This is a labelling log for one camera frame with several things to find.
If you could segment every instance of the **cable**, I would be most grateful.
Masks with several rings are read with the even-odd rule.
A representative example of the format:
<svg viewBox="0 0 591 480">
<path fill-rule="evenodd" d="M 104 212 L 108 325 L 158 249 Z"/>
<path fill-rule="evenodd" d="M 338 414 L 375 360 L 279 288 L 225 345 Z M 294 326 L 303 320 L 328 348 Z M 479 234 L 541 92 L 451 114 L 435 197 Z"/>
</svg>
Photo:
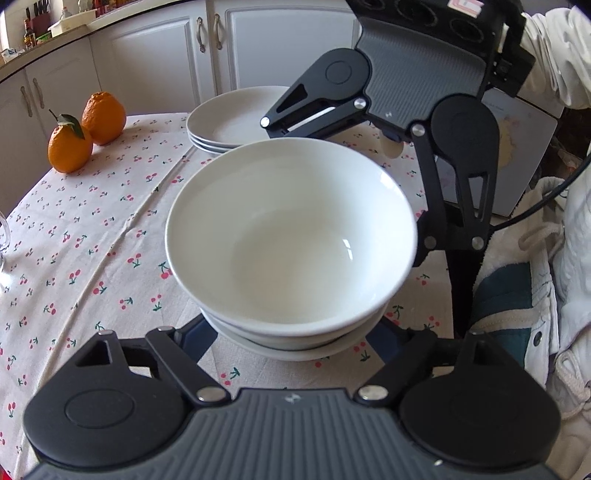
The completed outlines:
<svg viewBox="0 0 591 480">
<path fill-rule="evenodd" d="M 496 225 L 496 226 L 491 227 L 491 235 L 495 232 L 498 232 L 499 230 L 503 230 L 503 228 L 507 228 L 508 226 L 515 225 L 516 223 L 519 223 L 520 221 L 525 220 L 530 215 L 533 215 L 538 210 L 544 208 L 552 200 L 554 200 L 558 195 L 560 195 L 567 188 L 569 188 L 570 185 L 576 179 L 578 179 L 579 176 L 585 171 L 585 169 L 589 166 L 590 163 L 591 163 L 591 154 L 589 154 L 589 155 L 587 155 L 587 157 L 585 157 L 585 159 L 583 160 L 583 163 L 581 163 L 581 165 L 579 165 L 579 167 L 574 172 L 572 172 L 571 175 L 569 175 L 569 178 L 567 178 L 564 182 L 562 182 L 557 187 L 550 190 L 550 192 L 548 192 L 548 194 L 544 198 L 542 198 L 538 203 L 536 203 L 535 205 L 532 205 L 525 212 L 520 213 L 516 217 L 513 217 L 512 219 L 507 220 L 506 222 L 503 222 L 500 225 Z"/>
</svg>

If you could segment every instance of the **stacked bowls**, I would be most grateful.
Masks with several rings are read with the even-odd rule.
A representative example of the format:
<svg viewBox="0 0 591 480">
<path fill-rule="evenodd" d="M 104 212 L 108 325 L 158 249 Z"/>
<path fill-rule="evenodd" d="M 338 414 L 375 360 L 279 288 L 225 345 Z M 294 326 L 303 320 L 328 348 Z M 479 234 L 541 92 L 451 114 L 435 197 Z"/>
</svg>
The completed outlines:
<svg viewBox="0 0 591 480">
<path fill-rule="evenodd" d="M 241 145 L 267 140 L 261 118 L 287 87 L 260 86 L 224 93 L 199 105 L 187 118 L 190 142 L 220 155 Z"/>
<path fill-rule="evenodd" d="M 176 198 L 165 231 L 175 278 L 214 329 L 252 352 L 303 361 L 351 347 L 413 264 L 404 194 L 342 145 L 243 143 Z"/>
</svg>

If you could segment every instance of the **tablecloth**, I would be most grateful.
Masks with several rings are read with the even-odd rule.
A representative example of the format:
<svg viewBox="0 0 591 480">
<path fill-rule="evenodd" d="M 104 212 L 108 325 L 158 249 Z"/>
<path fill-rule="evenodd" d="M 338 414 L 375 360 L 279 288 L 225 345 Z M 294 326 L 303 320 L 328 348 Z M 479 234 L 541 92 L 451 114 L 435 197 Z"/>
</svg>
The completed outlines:
<svg viewBox="0 0 591 480">
<path fill-rule="evenodd" d="M 36 459 L 22 430 L 29 399 L 98 330 L 120 338 L 200 313 L 177 284 L 164 250 L 167 213 L 210 155 L 191 147 L 186 114 L 133 116 L 73 174 L 50 170 L 8 216 L 12 243 L 0 273 L 0 465 L 18 479 Z M 379 130 L 358 125 L 333 139 L 387 170 L 417 217 L 426 208 L 412 145 L 389 159 Z M 452 335 L 446 260 L 432 252 L 411 271 L 386 315 Z M 383 365 L 366 342 L 311 362 L 281 362 L 218 338 L 200 365 L 232 394 L 241 387 L 352 390 Z"/>
</svg>

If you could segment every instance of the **white cabinet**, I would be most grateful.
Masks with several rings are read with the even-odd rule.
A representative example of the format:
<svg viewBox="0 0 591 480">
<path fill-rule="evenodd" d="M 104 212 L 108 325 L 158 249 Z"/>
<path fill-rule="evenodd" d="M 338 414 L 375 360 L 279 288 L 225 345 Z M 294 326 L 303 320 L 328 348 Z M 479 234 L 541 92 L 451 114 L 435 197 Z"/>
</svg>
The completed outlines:
<svg viewBox="0 0 591 480">
<path fill-rule="evenodd" d="M 190 112 L 215 96 L 205 1 L 125 20 L 90 43 L 101 88 L 128 115 Z"/>
<path fill-rule="evenodd" d="M 8 215 L 51 167 L 24 70 L 0 83 L 0 119 L 0 210 Z"/>
<path fill-rule="evenodd" d="M 361 33 L 345 0 L 211 0 L 209 23 L 219 93 L 291 86 L 323 53 L 353 47 Z"/>
<path fill-rule="evenodd" d="M 69 113 L 80 119 L 90 96 L 100 92 L 88 38 L 40 58 L 26 72 L 47 138 L 56 127 L 50 109 L 56 115 Z"/>
</svg>

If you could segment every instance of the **drawstring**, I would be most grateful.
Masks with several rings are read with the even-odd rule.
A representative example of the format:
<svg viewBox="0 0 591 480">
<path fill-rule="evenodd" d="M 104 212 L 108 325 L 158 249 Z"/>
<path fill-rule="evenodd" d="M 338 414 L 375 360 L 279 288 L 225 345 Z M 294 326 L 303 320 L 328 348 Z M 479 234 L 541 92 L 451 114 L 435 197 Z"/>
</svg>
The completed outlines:
<svg viewBox="0 0 591 480">
<path fill-rule="evenodd" d="M 572 365 L 570 368 L 565 366 L 569 362 Z M 591 382 L 583 383 L 583 374 L 579 367 L 577 358 L 570 350 L 561 353 L 556 359 L 556 370 L 554 372 L 560 381 L 569 389 L 570 394 L 579 404 L 572 410 L 561 413 L 563 420 L 568 420 L 575 415 L 578 415 L 583 410 L 591 409 Z"/>
<path fill-rule="evenodd" d="M 548 253 L 548 259 L 552 260 L 554 254 L 562 247 L 564 243 L 564 224 L 554 222 L 544 222 L 531 230 L 527 231 L 517 241 L 517 245 L 522 251 L 539 246 L 550 235 L 558 235 L 556 243 Z"/>
</svg>

